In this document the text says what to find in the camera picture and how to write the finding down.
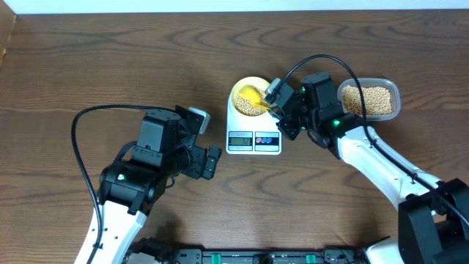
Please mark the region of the yellow plastic measuring scoop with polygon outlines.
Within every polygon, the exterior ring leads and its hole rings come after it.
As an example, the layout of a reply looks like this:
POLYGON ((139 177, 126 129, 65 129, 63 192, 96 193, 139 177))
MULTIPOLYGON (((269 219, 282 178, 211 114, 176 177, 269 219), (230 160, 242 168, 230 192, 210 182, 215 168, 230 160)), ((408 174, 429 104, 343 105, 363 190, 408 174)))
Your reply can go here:
POLYGON ((270 108, 262 104, 262 97, 253 86, 244 86, 238 92, 238 95, 248 100, 254 108, 262 109, 263 111, 269 111, 270 108))

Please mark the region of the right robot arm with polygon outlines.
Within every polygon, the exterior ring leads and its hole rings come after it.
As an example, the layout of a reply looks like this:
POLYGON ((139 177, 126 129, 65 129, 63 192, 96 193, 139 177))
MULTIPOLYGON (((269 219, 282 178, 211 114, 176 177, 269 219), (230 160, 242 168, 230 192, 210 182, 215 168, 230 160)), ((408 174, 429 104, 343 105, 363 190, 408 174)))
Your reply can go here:
POLYGON ((328 73, 302 80, 301 92, 277 78, 266 89, 280 132, 310 140, 365 175, 398 212, 397 238, 361 250, 363 263, 467 263, 468 185, 443 181, 413 166, 362 116, 343 111, 328 73))

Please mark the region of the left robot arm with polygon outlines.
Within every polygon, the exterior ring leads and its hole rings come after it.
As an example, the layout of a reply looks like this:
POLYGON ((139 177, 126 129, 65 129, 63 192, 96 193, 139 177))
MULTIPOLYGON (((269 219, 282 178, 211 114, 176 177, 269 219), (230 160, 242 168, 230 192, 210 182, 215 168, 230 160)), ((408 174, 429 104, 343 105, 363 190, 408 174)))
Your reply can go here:
POLYGON ((78 166, 91 193, 94 212, 77 263, 175 263, 171 247, 134 238, 153 205, 175 184, 179 174, 214 177, 222 150, 195 145, 210 116, 194 107, 143 106, 146 112, 137 140, 126 143, 100 175, 94 189, 78 150, 73 121, 71 139, 78 166))

